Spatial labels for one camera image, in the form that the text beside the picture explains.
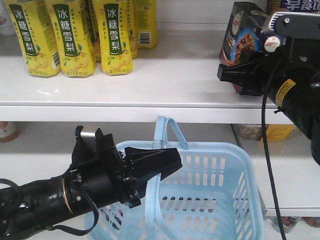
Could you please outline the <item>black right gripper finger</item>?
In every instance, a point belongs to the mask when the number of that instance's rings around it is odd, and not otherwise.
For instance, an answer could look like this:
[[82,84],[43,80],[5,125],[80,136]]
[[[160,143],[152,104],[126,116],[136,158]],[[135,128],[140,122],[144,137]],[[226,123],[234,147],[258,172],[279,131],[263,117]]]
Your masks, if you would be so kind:
[[227,66],[221,63],[217,77],[222,82],[244,88],[258,88],[258,65],[264,56],[264,53],[242,53],[239,64]]

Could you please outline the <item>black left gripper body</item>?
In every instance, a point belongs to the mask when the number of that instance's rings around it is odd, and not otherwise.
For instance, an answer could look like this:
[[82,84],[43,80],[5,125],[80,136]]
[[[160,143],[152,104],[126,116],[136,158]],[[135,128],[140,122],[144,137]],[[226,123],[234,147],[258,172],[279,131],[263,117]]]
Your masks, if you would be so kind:
[[72,214],[82,215],[117,202],[129,208],[139,206],[142,194],[138,180],[142,175],[131,156],[137,150],[118,151],[112,134],[78,134],[75,140],[71,165],[63,175]]

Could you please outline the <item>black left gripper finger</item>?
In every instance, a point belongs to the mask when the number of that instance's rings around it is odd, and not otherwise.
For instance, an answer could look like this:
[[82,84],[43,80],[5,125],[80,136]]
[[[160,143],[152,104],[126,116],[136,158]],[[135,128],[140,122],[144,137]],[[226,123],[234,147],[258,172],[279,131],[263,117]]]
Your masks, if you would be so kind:
[[125,147],[125,160],[132,173],[174,173],[182,167],[176,148],[141,149]]
[[160,175],[162,181],[181,167],[130,167],[127,170],[127,200],[140,200],[145,197],[147,183]]

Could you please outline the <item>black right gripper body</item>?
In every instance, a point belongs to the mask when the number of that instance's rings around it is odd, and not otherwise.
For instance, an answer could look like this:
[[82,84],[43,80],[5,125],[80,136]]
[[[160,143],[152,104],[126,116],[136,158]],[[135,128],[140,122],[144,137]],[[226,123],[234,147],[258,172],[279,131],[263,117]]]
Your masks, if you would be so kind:
[[276,48],[274,52],[250,52],[249,61],[253,63],[249,74],[250,91],[261,96],[276,99],[281,86],[293,81],[293,91],[312,99],[320,97],[320,42],[310,39],[289,39],[288,43]]

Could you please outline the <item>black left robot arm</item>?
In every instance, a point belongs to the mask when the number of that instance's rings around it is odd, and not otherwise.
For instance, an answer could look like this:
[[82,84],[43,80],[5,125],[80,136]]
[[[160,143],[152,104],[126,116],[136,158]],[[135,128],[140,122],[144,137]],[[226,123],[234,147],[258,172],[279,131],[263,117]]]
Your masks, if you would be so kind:
[[0,237],[24,240],[42,231],[61,230],[84,236],[89,229],[76,229],[63,222],[86,213],[99,220],[99,209],[119,202],[129,208],[141,204],[147,182],[166,178],[182,167],[176,148],[117,150],[111,134],[76,137],[69,168],[56,177],[17,185],[0,191]]

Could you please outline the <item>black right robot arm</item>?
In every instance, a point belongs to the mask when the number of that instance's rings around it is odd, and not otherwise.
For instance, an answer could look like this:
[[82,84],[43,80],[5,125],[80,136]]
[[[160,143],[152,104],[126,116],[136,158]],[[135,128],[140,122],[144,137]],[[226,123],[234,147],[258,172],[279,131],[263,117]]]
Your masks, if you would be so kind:
[[311,141],[320,162],[319,40],[286,37],[275,52],[246,51],[240,64],[220,64],[217,77],[268,97]]

